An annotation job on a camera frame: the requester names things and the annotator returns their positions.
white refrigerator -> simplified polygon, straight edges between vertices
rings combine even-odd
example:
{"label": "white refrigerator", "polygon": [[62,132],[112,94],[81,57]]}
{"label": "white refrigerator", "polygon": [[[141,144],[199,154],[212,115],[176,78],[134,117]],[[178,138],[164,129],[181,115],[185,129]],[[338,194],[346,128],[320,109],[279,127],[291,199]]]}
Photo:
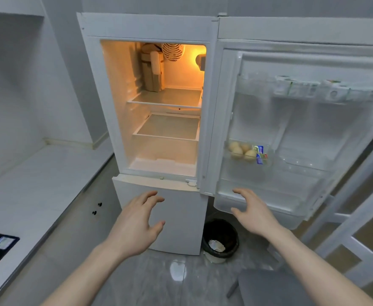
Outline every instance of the white refrigerator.
{"label": "white refrigerator", "polygon": [[152,249],[198,255],[208,196],[245,210],[235,187],[294,229],[373,139],[373,19],[78,20],[120,204],[151,189],[166,199],[151,214],[166,221]]}

chair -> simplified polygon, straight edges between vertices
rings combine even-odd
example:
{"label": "chair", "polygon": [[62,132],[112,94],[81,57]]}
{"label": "chair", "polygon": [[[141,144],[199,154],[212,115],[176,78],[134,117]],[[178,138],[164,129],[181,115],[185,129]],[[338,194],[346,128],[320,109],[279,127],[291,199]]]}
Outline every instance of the chair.
{"label": "chair", "polygon": [[312,306],[305,289],[292,275],[280,271],[243,270],[226,294],[240,288],[245,306]]}

countertop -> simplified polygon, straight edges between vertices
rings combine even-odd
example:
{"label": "countertop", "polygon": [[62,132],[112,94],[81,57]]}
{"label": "countertop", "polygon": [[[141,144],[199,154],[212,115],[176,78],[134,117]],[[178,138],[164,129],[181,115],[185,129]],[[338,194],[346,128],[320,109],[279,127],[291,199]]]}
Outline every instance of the countertop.
{"label": "countertop", "polygon": [[0,290],[112,154],[109,138],[96,150],[47,145],[0,177],[0,233],[21,238],[0,261]]}

label sticker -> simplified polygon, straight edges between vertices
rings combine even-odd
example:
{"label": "label sticker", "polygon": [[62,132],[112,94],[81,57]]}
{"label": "label sticker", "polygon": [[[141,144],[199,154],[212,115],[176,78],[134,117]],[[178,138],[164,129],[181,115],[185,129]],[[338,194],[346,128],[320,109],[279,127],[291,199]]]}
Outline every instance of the label sticker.
{"label": "label sticker", "polygon": [[0,238],[0,249],[1,250],[7,249],[12,244],[13,241],[15,241],[15,238],[2,236]]}

trash can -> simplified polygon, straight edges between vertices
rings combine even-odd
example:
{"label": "trash can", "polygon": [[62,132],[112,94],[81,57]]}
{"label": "trash can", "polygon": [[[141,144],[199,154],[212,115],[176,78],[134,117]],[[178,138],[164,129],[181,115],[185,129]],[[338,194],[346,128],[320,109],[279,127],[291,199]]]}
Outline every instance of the trash can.
{"label": "trash can", "polygon": [[204,225],[202,249],[212,263],[223,263],[239,248],[236,229],[226,220],[213,219]]}

